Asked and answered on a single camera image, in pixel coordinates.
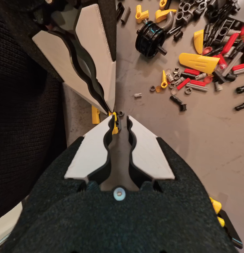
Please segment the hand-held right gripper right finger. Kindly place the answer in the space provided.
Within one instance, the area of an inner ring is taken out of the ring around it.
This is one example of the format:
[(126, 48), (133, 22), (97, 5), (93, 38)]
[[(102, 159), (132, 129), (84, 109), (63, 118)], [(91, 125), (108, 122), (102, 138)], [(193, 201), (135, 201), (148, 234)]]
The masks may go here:
[(144, 182), (174, 180), (175, 175), (158, 142), (158, 137), (132, 116), (127, 116), (131, 145), (129, 175), (137, 187)]

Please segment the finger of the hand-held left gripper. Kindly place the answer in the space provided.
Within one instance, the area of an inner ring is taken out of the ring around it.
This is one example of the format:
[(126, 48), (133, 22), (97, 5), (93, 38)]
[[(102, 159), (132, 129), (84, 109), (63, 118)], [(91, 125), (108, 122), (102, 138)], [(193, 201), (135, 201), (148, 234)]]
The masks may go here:
[(73, 43), (62, 34), (40, 31), (32, 40), (56, 70), (63, 82), (101, 112), (108, 114), (102, 97), (95, 91), (91, 78), (79, 65)]
[(97, 81), (103, 88), (104, 101), (114, 111), (116, 61), (112, 60), (108, 40), (98, 4), (83, 7), (76, 22), (75, 32), (81, 46), (91, 56)]

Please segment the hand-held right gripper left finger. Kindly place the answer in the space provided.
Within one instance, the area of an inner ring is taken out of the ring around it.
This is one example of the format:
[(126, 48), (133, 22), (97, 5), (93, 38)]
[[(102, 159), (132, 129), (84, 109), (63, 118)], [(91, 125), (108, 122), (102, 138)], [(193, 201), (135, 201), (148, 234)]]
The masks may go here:
[(109, 144), (112, 141), (115, 116), (111, 115), (88, 131), (69, 165), (64, 178), (105, 181), (111, 173)]

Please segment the yellow curved toy brick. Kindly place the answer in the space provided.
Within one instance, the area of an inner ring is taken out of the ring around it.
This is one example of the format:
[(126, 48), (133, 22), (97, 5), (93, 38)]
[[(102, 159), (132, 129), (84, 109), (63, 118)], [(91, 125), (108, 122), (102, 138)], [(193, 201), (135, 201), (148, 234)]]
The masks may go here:
[(100, 117), (99, 117), (100, 111), (95, 106), (92, 105), (92, 124), (99, 124), (100, 123)]
[(118, 134), (119, 132), (119, 118), (118, 118), (118, 114), (116, 112), (108, 112), (109, 116), (110, 115), (114, 115), (115, 116), (115, 123), (114, 123), (114, 129), (112, 131), (112, 134)]

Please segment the grey toy beam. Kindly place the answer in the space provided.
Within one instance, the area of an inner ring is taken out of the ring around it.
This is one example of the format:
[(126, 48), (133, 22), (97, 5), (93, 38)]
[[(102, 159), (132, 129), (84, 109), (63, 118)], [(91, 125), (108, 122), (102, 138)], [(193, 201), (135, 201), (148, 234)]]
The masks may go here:
[(118, 131), (121, 131), (122, 129), (122, 119), (124, 117), (124, 112), (123, 111), (118, 111), (116, 112), (117, 120), (115, 122), (116, 127), (118, 128)]

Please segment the pile of toy building pieces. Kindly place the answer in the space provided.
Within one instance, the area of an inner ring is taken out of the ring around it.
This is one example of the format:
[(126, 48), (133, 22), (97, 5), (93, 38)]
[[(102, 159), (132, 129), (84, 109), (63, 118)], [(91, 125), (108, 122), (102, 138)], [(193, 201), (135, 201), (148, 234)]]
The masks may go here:
[[(173, 74), (167, 69), (162, 72), (161, 84), (156, 87), (151, 85), (150, 92), (160, 92), (169, 86), (172, 93), (170, 99), (179, 105), (180, 111), (185, 111), (186, 104), (175, 96), (183, 87), (186, 87), (186, 94), (193, 89), (205, 92), (208, 90), (206, 84), (212, 81), (217, 84), (232, 82), (236, 79), (236, 72), (244, 72), (244, 61), (234, 66), (236, 61), (244, 57), (244, 18), (237, 16), (241, 1), (180, 1), (175, 9), (170, 9), (170, 4), (171, 1), (160, 1), (153, 21), (167, 31), (166, 40), (173, 36), (174, 42), (178, 42), (183, 37), (182, 29), (205, 14), (208, 20), (205, 28), (193, 34), (196, 54), (220, 58), (212, 74), (190, 67), (181, 74), (179, 68), (174, 68)], [(149, 11), (142, 11), (142, 6), (137, 5), (135, 18), (136, 25), (140, 25), (137, 30), (140, 30), (145, 21), (150, 21)]]

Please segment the black toy wheel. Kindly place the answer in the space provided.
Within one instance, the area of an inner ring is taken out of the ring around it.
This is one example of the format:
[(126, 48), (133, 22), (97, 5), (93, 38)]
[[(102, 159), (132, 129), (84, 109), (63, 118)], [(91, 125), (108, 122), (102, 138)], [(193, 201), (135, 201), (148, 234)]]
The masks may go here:
[(166, 55), (162, 47), (167, 37), (167, 31), (153, 21), (145, 21), (143, 27), (137, 30), (135, 48), (147, 59), (153, 58), (157, 53)]

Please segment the large yellow toy panel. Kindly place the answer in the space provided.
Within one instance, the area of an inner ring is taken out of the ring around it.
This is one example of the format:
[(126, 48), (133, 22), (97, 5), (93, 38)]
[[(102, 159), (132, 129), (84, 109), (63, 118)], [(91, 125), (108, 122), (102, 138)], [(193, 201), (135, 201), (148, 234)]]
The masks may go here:
[(203, 56), (198, 54), (181, 53), (179, 62), (181, 65), (193, 68), (206, 74), (212, 74), (219, 62), (220, 58)]

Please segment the small yellow brick assembly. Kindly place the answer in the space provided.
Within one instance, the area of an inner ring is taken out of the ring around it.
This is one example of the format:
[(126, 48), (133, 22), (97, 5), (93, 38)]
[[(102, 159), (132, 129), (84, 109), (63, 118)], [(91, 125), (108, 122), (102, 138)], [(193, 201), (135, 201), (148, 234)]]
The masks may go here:
[(243, 242), (240, 239), (227, 213), (222, 209), (222, 204), (211, 197), (209, 198), (217, 215), (218, 221), (220, 225), (225, 229), (229, 239), (236, 248), (243, 249)]

